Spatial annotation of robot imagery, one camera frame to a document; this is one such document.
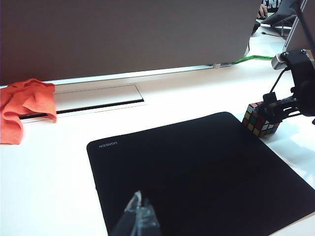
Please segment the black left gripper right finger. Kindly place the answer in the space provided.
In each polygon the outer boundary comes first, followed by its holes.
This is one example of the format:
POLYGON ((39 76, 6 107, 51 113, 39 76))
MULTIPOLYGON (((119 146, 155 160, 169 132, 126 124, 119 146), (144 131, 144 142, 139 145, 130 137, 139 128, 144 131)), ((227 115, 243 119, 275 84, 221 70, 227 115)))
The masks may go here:
POLYGON ((145 199, 141 208, 141 235, 160 236, 161 230, 155 210, 148 199, 145 199))

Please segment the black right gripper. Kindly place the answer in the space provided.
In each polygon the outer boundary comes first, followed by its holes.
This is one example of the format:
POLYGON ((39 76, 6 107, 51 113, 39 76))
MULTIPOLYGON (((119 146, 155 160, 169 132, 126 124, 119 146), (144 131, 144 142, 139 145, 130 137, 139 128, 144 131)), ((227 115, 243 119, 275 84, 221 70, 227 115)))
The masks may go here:
POLYGON ((274 92, 263 95, 263 102, 258 106, 258 114, 269 123, 281 123, 299 112, 306 117, 315 115, 315 69, 306 50, 293 50, 280 54, 281 59, 291 71, 294 87, 292 96, 282 100, 282 107, 277 105, 274 92))

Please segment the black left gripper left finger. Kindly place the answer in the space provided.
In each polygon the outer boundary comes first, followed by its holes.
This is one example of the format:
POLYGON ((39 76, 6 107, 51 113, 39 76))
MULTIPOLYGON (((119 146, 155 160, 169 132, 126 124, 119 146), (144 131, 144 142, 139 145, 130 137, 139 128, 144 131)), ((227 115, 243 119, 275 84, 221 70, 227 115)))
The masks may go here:
POLYGON ((137 210, 141 207, 142 195, 141 191, 133 194, 122 216, 110 233, 111 236, 134 236, 137 210))

